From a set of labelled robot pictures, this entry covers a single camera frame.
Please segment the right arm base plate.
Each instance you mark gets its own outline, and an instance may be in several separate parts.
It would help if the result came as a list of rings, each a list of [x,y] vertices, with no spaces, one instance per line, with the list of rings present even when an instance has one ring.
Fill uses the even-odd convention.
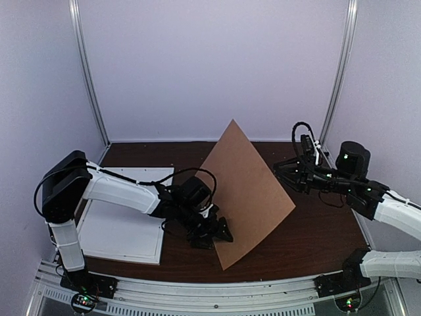
[[[371,285],[371,280],[362,275],[360,264],[369,250],[355,250],[342,264],[342,270],[330,275],[320,275],[314,279],[319,298],[335,296]]]

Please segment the brown backing board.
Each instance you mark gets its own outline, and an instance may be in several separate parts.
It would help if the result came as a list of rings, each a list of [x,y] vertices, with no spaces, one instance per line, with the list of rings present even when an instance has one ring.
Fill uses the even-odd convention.
[[[223,270],[259,245],[295,204],[236,121],[232,120],[201,165],[198,177],[216,186],[212,199],[234,237],[214,241]]]

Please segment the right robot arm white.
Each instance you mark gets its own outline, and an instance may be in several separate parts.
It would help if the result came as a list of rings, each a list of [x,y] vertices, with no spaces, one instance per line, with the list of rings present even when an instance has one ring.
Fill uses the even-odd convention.
[[[348,155],[335,168],[316,166],[302,157],[275,163],[276,178],[296,192],[317,190],[345,197],[365,222],[369,250],[356,250],[337,276],[342,290],[352,290],[363,278],[420,278],[420,206],[389,186],[369,180],[365,160]]]

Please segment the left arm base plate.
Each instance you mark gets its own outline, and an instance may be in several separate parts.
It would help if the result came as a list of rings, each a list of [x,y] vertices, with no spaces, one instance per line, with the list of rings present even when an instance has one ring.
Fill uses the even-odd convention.
[[[90,273],[86,268],[79,271],[69,272],[64,270],[60,281],[60,286],[79,292],[88,294],[95,298],[113,299],[118,280],[114,277],[107,277]]]

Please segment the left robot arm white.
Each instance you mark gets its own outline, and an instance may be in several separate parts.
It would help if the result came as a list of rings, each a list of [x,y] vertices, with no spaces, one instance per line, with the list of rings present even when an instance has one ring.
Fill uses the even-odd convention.
[[[165,184],[175,176],[172,173],[160,180],[136,180],[100,167],[79,150],[44,175],[34,193],[42,197],[36,211],[53,234],[73,286],[89,292],[95,285],[93,275],[85,270],[75,223],[75,212],[83,199],[128,207],[164,222],[176,221],[186,229],[186,239],[193,248],[211,248],[215,238],[233,242],[227,220],[218,216],[219,208],[213,202],[216,187],[208,187],[197,176],[179,185]]]

